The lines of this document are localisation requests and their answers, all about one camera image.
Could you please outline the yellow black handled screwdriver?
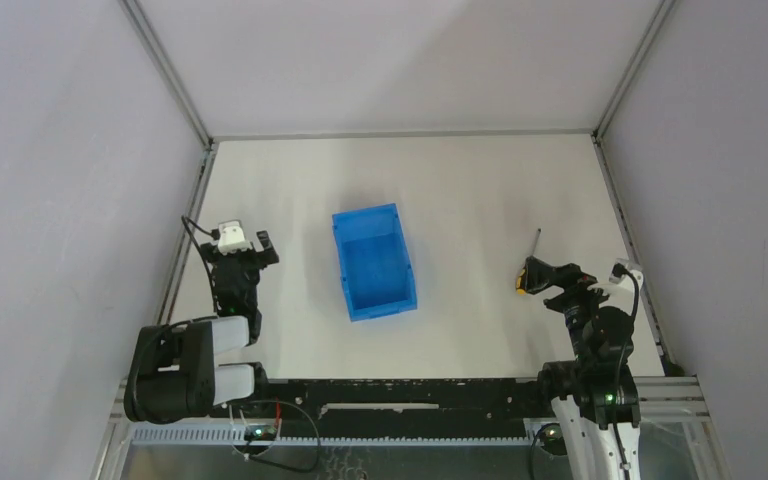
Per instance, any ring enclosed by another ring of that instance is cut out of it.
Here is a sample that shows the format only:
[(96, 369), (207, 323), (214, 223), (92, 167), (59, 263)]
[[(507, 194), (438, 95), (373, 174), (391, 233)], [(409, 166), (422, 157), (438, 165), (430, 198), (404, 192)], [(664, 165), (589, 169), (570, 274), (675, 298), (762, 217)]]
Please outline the yellow black handled screwdriver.
[(535, 254), (536, 254), (536, 251), (537, 251), (538, 245), (539, 245), (539, 240), (540, 240), (540, 237), (541, 237), (541, 233), (542, 233), (542, 229), (540, 227), (538, 227), (536, 232), (535, 232), (534, 239), (533, 239), (531, 248), (529, 250), (529, 253), (526, 256), (526, 259), (525, 259), (525, 261), (523, 263), (523, 266), (522, 266), (519, 274), (516, 277), (515, 288), (516, 288), (516, 292), (519, 295), (526, 295), (527, 294), (526, 283), (527, 283), (528, 262), (529, 262), (529, 259), (534, 257)]

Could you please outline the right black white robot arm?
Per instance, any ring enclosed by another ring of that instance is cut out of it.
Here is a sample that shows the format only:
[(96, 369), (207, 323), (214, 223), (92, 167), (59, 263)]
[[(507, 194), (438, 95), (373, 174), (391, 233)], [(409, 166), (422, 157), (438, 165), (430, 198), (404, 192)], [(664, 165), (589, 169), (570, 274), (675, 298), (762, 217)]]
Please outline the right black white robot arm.
[(607, 281), (574, 263), (553, 266), (525, 259), (516, 280), (521, 294), (550, 288), (546, 309), (563, 316), (574, 357), (543, 365), (538, 402), (555, 416), (576, 479), (638, 479), (640, 396), (628, 360), (644, 275), (618, 260)]

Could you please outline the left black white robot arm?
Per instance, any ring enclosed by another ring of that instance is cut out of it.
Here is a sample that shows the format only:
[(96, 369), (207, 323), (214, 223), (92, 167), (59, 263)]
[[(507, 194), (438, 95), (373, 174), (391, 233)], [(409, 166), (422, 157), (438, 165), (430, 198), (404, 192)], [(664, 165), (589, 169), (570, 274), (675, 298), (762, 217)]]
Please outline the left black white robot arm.
[(123, 400), (129, 420), (171, 424), (206, 416), (230, 400), (250, 417), (270, 409), (273, 392), (258, 381), (257, 363), (217, 361), (219, 354), (252, 346), (260, 337), (258, 285), (279, 256), (267, 231), (256, 236), (258, 247), (227, 227), (198, 245), (213, 312), (140, 330)]

